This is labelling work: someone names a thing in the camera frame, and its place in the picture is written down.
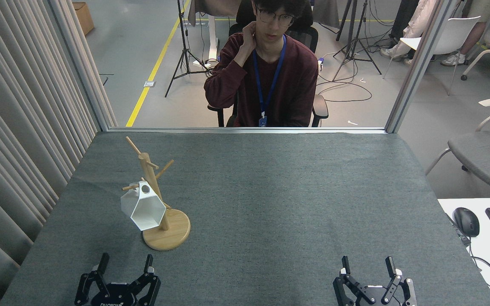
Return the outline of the person's right hand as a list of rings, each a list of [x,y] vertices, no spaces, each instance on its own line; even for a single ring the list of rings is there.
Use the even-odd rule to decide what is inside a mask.
[[[252,21],[251,23],[243,27],[242,34],[243,34],[244,45],[256,45],[255,33],[256,33],[256,21]]]

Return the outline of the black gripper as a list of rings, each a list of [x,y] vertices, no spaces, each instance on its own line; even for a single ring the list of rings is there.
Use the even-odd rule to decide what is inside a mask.
[[[387,288],[383,286],[362,286],[351,275],[348,257],[342,257],[342,269],[339,276],[333,281],[333,288],[339,306],[359,306],[359,300],[362,306],[392,306],[393,295],[401,287],[403,291],[404,302],[402,306],[416,306],[417,298],[413,280],[403,278],[402,271],[398,270],[393,263],[393,258],[385,258],[387,272],[389,273],[390,282]],[[344,286],[354,294],[356,300],[346,296]]]
[[[89,273],[81,275],[74,304],[84,305],[88,302],[91,284],[95,282],[100,292],[93,297],[94,306],[153,306],[161,286],[161,280],[155,275],[152,265],[153,256],[147,255],[142,275],[131,284],[105,283],[103,275],[109,258],[109,254],[104,252],[99,264],[95,265]],[[148,292],[138,299],[137,295],[147,285]]]

